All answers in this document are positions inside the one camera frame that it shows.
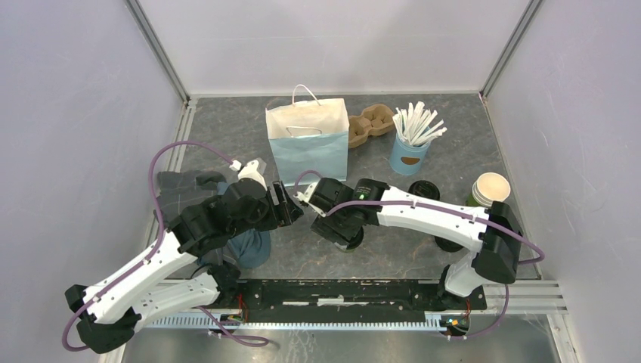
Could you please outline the light blue paper bag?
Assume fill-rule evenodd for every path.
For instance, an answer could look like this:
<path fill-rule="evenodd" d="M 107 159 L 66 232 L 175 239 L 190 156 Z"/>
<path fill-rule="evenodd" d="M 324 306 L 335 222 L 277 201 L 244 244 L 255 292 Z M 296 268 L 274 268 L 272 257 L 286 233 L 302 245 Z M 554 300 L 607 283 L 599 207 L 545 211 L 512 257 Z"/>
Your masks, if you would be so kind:
<path fill-rule="evenodd" d="M 309 101 L 267 109 L 268 140 L 280 180 L 292 187 L 306 170 L 341 182 L 348 174 L 348 114 L 342 98 L 317 98 L 305 85 Z"/>

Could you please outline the green paper coffee cup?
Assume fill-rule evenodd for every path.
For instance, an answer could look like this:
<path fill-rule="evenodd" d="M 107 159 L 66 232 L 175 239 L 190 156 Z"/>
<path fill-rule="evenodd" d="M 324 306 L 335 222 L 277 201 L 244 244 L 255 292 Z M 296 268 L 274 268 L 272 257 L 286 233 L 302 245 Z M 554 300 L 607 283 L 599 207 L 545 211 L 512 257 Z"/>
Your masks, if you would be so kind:
<path fill-rule="evenodd" d="M 431 181 L 418 180 L 410 185 L 408 188 L 410 194 L 418 197 L 424 197 L 430 200 L 440 200 L 441 193 L 438 187 Z"/>

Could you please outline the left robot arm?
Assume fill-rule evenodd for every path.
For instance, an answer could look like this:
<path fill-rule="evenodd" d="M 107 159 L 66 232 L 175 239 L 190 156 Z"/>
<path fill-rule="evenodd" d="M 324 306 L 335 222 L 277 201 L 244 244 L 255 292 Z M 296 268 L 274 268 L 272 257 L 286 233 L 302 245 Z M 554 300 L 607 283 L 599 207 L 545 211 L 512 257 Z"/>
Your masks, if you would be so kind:
<path fill-rule="evenodd" d="M 271 231 L 303 215 L 283 185 L 265 187 L 251 178 L 228 186 L 223 195 L 186 207 L 151 246 L 111 276 L 91 286 L 75 284 L 65 293 L 83 349 L 102 354 L 127 343 L 146 324 L 184 309 L 232 306 L 240 271 L 229 262 L 172 287 L 157 284 L 245 231 Z"/>

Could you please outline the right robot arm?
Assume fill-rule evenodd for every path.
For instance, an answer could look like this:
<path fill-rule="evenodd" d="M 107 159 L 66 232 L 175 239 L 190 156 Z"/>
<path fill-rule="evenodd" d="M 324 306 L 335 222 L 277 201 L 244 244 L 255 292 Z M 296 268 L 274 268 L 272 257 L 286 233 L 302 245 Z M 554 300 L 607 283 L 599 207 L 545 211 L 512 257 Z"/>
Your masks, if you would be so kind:
<path fill-rule="evenodd" d="M 361 245 L 367 225 L 419 231 L 465 248 L 466 255 L 446 268 L 436 289 L 447 309 L 458 307 L 480 285 L 516 281 L 522 230 L 503 202 L 489 208 L 454 205 L 366 178 L 355 188 L 321 178 L 296 199 L 317 213 L 311 230 L 342 251 Z"/>

